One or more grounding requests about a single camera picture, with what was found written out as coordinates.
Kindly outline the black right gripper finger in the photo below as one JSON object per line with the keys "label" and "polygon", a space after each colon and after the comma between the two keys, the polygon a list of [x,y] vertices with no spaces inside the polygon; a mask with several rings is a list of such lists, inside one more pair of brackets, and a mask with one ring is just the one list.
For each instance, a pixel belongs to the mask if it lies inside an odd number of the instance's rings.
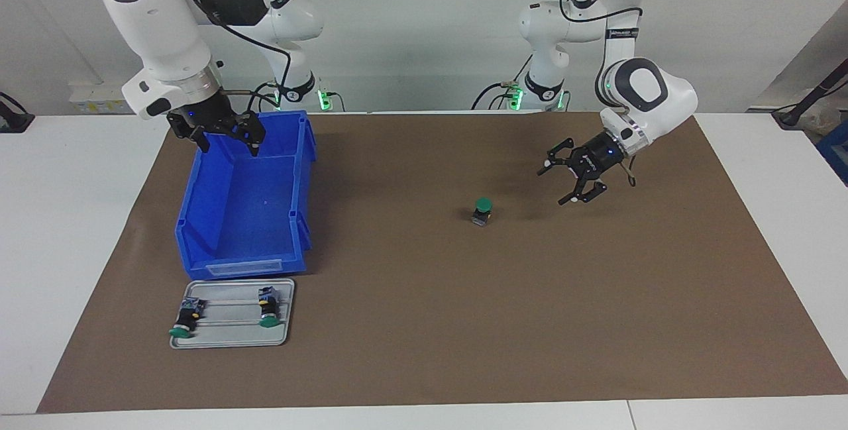
{"label": "black right gripper finger", "polygon": [[231,118],[231,122],[233,123],[225,128],[225,134],[243,143],[251,156],[258,156],[266,139],[266,129],[258,114],[237,114]]}
{"label": "black right gripper finger", "polygon": [[179,139],[190,140],[197,146],[200,153],[205,154],[209,152],[210,143],[203,131],[191,131],[191,133],[183,133],[181,131],[176,131],[176,137],[178,137]]}

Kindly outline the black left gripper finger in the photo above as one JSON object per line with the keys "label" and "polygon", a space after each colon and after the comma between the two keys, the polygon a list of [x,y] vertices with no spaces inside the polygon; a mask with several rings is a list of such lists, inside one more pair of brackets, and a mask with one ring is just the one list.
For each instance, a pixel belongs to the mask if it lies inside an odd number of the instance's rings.
{"label": "black left gripper finger", "polygon": [[[563,151],[569,151],[568,156],[559,156],[559,154]],[[564,139],[556,146],[551,147],[547,152],[547,156],[545,161],[543,161],[543,165],[538,170],[538,176],[542,176],[552,170],[552,168],[557,166],[566,166],[572,171],[573,176],[581,176],[582,171],[580,171],[581,165],[580,155],[584,151],[583,146],[575,146],[573,139]]]}
{"label": "black left gripper finger", "polygon": [[559,200],[559,205],[563,206],[567,203],[576,203],[576,201],[589,203],[594,198],[606,192],[607,189],[608,186],[599,176],[594,176],[593,174],[577,176],[573,190]]}

